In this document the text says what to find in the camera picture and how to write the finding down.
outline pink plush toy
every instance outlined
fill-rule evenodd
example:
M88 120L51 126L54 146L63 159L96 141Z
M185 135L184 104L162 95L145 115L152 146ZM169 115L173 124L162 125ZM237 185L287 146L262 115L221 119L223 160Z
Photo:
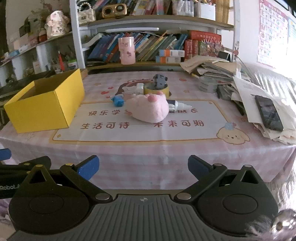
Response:
M162 121L169 112L165 94L161 91L156 95L137 95L127 100L125 106L134 118L150 123Z

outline crosshair symbol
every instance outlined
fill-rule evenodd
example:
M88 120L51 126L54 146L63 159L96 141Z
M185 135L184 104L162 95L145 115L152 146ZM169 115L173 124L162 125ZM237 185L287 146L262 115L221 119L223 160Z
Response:
M140 200L141 200L142 202L146 202L146 201L148 201L148 198L146 198L146 197L141 197Z

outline pink checkered tablecloth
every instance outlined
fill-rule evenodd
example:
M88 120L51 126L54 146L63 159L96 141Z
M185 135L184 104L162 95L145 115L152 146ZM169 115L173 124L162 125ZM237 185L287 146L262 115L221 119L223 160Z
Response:
M210 164L222 163L229 169L240 169L251 164L265 182L278 173L286 179L296 155L296 146L284 145L264 138L253 124L242 117L231 102L220 100L216 94L198 90L197 80L184 72L119 72L90 75L84 79L83 103L109 100L125 83L149 80L155 74L168 77L171 99L206 99L217 103L236 128L248 135L249 142L229 144L222 139L177 141L161 143L125 144L54 144L49 141L52 131L17 134L11 123L0 132L0 143L10 148L16 162L47 155L52 168L72 162L74 164L90 155L98 155L100 170L91 179L102 189L183 189L196 179L187 169L192 154Z

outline window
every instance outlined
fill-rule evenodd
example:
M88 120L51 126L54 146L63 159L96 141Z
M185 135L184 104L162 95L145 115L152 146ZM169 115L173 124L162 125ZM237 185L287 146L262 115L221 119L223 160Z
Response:
M279 4L281 4L285 9L289 10L289 5L284 0L275 0Z

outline gray ribbed panel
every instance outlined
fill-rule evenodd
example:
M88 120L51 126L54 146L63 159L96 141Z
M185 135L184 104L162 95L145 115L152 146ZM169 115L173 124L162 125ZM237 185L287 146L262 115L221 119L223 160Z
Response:
M8 241L246 241L206 226L190 205L177 204L168 195L119 195L98 204L72 230L55 235L16 232Z

